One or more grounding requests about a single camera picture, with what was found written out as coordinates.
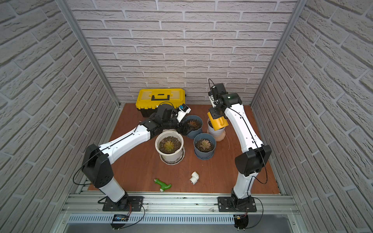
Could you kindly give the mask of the yellow black plastic toolbox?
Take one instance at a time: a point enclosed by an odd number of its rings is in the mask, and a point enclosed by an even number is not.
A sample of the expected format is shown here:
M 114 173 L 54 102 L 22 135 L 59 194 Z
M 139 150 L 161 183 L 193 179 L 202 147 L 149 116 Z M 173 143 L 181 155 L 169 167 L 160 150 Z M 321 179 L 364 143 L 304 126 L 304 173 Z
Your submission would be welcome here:
M 143 117 L 149 117 L 156 112 L 161 104 L 178 108 L 185 103 L 186 92 L 181 88 L 142 89 L 137 98 L 136 108 L 142 113 Z

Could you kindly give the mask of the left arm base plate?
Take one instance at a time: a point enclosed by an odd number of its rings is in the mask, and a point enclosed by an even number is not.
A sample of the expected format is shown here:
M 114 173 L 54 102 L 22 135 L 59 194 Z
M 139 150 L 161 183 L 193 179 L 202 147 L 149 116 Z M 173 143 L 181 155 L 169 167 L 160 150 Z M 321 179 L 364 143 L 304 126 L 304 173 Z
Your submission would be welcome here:
M 141 212 L 142 204 L 144 197 L 143 196 L 124 196 L 117 203 L 113 202 L 106 197 L 103 205 L 103 211 L 107 212 Z

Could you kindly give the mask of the blue pot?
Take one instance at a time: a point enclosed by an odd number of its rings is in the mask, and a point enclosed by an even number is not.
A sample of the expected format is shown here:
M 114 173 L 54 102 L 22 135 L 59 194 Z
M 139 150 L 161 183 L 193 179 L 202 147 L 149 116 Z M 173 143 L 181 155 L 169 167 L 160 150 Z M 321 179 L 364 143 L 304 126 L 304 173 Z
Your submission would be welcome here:
M 214 137 L 207 133 L 197 135 L 193 141 L 194 153 L 201 160 L 209 160 L 213 157 L 216 148 Z
M 187 134 L 186 137 L 194 139 L 197 135 L 201 134 L 203 121 L 199 116 L 191 115 L 188 116 L 184 123 L 186 123 L 187 126 Z

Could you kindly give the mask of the aluminium frame corner post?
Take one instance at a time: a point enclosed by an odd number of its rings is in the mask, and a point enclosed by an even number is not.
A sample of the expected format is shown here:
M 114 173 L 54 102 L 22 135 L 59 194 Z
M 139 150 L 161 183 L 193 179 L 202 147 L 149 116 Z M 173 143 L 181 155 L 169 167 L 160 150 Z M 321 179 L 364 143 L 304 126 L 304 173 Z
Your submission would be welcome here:
M 277 60 L 279 59 L 280 55 L 281 55 L 281 52 L 283 51 L 289 37 L 290 37 L 290 34 L 292 33 L 297 21 L 298 21 L 298 18 L 300 17 L 300 14 L 302 13 L 305 5 L 307 3 L 307 0 L 299 0 L 297 1 L 295 7 L 294 7 L 294 10 L 289 18 L 289 21 L 288 23 L 286 24 L 286 27 L 283 31 L 283 34 L 281 35 L 281 38 L 279 40 L 279 43 L 275 49 L 275 52 L 266 68 L 266 71 L 264 73 L 264 76 L 263 78 L 261 79 L 261 82 L 259 83 L 259 86 L 255 92 L 255 95 L 252 99 L 252 102 L 250 103 L 250 106 L 253 107 L 255 105 L 255 103 L 257 102 L 258 98 L 259 98 L 259 95 L 261 93 L 261 91 L 263 90 L 264 88 L 264 85 L 266 83 L 266 81 L 268 80 L 269 78 L 269 75 L 272 71 L 272 69 L 275 67 L 275 64 L 277 62 Z
M 67 1 L 65 0 L 56 0 L 56 3 L 58 7 L 61 10 L 61 13 L 64 15 L 66 21 L 70 25 L 72 31 L 74 32 L 77 40 L 81 44 L 83 51 L 85 52 L 87 58 L 91 62 L 93 68 L 97 72 L 100 80 L 102 81 L 104 87 L 106 88 L 109 96 L 111 97 L 112 101 L 114 102 L 115 106 L 120 108 L 121 103 L 118 100 L 118 97 L 116 96 L 108 78 L 106 77 L 101 65 L 99 64 L 99 61 L 97 57 L 95 56 L 87 38 L 85 37 L 83 30 L 80 28 L 79 23 L 77 19 L 74 17 L 72 10 L 70 9 Z

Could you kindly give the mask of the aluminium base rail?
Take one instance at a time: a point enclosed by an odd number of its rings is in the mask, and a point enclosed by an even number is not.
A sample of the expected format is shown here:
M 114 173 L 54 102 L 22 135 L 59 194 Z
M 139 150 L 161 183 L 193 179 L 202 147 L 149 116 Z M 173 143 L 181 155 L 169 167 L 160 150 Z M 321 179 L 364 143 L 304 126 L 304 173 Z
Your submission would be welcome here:
M 239 216 L 255 218 L 283 216 L 297 225 L 300 211 L 291 196 L 255 195 L 244 209 L 229 204 L 229 195 L 131 192 L 132 203 L 123 207 L 105 207 L 100 192 L 70 194 L 62 211 L 64 223 L 109 224 L 233 224 Z

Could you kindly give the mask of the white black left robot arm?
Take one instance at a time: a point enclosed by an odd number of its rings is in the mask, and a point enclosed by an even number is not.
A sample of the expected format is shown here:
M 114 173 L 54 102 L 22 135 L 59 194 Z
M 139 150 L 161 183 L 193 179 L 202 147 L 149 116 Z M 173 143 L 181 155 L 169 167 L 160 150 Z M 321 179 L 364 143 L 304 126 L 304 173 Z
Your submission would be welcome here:
M 81 171 L 94 187 L 100 189 L 112 202 L 127 202 L 127 193 L 114 178 L 112 164 L 131 149 L 163 133 L 164 130 L 176 130 L 186 135 L 187 126 L 182 120 L 190 111 L 185 104 L 174 108 L 168 102 L 162 103 L 156 112 L 130 132 L 100 146 L 89 145 L 85 150 Z

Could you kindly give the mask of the blue pot back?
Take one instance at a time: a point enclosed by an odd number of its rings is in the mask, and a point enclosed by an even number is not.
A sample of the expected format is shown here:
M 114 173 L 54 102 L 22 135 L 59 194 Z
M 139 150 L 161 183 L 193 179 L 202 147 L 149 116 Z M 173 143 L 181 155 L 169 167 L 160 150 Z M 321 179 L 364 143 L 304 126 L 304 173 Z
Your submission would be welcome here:
M 186 123 L 187 126 L 187 134 L 186 137 L 194 139 L 197 135 L 201 134 L 203 121 L 199 116 L 191 115 L 188 116 L 184 123 Z

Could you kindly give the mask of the blue pot front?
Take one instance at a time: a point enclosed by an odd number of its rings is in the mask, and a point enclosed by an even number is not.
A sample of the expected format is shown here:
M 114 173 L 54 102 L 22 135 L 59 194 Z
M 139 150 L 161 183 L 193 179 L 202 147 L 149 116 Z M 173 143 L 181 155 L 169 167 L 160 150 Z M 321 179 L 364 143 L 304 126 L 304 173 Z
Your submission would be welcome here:
M 209 160 L 213 157 L 216 148 L 214 137 L 207 133 L 197 135 L 193 141 L 194 153 L 201 160 Z

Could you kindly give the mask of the aluminium frame corner post right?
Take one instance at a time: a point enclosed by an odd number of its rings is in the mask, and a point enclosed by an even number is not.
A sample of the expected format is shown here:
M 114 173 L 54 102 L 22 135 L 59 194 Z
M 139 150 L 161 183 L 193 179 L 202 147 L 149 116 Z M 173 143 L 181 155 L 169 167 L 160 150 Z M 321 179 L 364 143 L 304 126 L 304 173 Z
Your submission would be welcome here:
M 259 95 L 261 93 L 261 91 L 263 90 L 264 88 L 264 85 L 266 83 L 266 81 L 268 80 L 269 78 L 269 75 L 272 71 L 272 69 L 275 67 L 275 64 L 277 62 L 277 60 L 279 59 L 280 55 L 281 55 L 281 52 L 283 51 L 289 37 L 290 37 L 290 34 L 292 33 L 297 21 L 298 21 L 298 18 L 300 17 L 300 14 L 302 13 L 305 5 L 307 3 L 307 0 L 299 0 L 297 1 L 295 7 L 294 7 L 294 10 L 289 18 L 289 21 L 288 23 L 286 24 L 286 27 L 283 31 L 283 34 L 281 35 L 281 38 L 279 40 L 279 43 L 275 49 L 275 52 L 266 68 L 266 71 L 264 73 L 264 76 L 263 78 L 261 79 L 261 82 L 259 83 L 259 86 L 255 92 L 255 95 L 252 99 L 252 102 L 250 103 L 250 106 L 253 107 L 255 105 L 255 103 L 257 102 L 258 98 L 259 98 Z

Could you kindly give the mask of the green spray nozzle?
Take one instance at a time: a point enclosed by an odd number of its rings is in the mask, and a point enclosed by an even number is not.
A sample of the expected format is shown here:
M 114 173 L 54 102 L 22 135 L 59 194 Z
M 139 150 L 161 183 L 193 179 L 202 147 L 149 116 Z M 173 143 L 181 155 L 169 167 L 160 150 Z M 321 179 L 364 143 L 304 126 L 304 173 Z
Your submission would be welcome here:
M 164 192 L 164 191 L 166 191 L 166 190 L 168 190 L 172 187 L 171 184 L 166 184 L 166 183 L 160 181 L 159 179 L 154 179 L 154 183 L 158 184 L 160 186 L 160 191 L 161 192 Z

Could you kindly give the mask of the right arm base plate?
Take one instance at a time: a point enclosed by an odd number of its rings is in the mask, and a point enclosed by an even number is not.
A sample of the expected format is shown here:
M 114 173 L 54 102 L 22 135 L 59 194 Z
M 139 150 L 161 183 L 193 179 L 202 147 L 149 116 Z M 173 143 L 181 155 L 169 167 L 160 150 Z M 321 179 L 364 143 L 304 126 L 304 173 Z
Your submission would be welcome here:
M 254 213 L 257 211 L 256 203 L 252 196 L 244 199 L 237 199 L 235 196 L 217 197 L 219 212 L 248 212 Z

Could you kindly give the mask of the aluminium frame corner post left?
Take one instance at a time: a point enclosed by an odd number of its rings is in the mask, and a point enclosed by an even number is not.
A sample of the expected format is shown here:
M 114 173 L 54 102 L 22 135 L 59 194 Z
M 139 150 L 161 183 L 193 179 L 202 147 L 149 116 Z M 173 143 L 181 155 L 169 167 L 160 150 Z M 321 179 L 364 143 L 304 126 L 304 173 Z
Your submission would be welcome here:
M 72 10 L 70 9 L 67 1 L 65 0 L 56 0 L 56 3 L 58 7 L 61 10 L 61 13 L 64 15 L 66 21 L 70 25 L 72 31 L 74 32 L 77 40 L 81 44 L 83 51 L 85 52 L 87 58 L 91 62 L 93 68 L 97 72 L 100 80 L 102 81 L 104 87 L 106 88 L 109 96 L 111 97 L 112 101 L 114 102 L 115 106 L 120 108 L 121 103 L 118 100 L 118 97 L 116 96 L 108 78 L 106 77 L 101 65 L 99 64 L 99 61 L 97 57 L 95 56 L 87 38 L 85 37 L 83 30 L 80 28 L 79 23 L 77 19 L 74 17 Z

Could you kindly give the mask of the yellow plastic watering can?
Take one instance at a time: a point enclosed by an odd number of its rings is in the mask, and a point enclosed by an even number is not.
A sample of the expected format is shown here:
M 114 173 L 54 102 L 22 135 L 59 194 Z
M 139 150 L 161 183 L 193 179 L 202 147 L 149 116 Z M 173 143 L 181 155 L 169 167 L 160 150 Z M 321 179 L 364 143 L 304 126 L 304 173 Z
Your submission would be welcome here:
M 212 114 L 210 112 L 207 113 L 208 117 L 209 117 L 209 120 L 212 124 L 212 128 L 217 131 L 217 130 L 220 130 L 220 129 L 223 129 L 225 127 L 227 127 L 229 124 L 228 124 L 228 121 L 225 119 L 225 117 L 220 117 L 220 118 L 217 118 L 217 119 L 214 119 Z

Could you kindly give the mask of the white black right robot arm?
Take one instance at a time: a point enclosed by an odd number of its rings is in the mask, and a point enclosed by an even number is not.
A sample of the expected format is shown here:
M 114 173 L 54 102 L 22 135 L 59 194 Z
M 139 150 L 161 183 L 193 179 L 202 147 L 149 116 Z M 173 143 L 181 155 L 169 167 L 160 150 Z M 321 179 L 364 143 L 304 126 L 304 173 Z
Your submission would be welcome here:
M 235 158 L 238 178 L 232 189 L 231 203 L 235 209 L 243 209 L 254 204 L 251 189 L 259 172 L 266 168 L 272 149 L 255 133 L 236 93 L 213 95 L 209 92 L 208 95 L 212 104 L 208 117 L 214 130 L 231 124 L 240 142 L 242 154 Z

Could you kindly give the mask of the large white round pot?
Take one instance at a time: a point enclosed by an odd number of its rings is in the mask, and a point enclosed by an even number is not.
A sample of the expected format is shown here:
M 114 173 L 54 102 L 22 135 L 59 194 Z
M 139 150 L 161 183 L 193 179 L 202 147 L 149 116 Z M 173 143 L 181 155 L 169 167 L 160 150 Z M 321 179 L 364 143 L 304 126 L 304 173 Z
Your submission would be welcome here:
M 176 130 L 166 130 L 155 141 L 160 159 L 167 165 L 176 165 L 185 156 L 184 139 Z

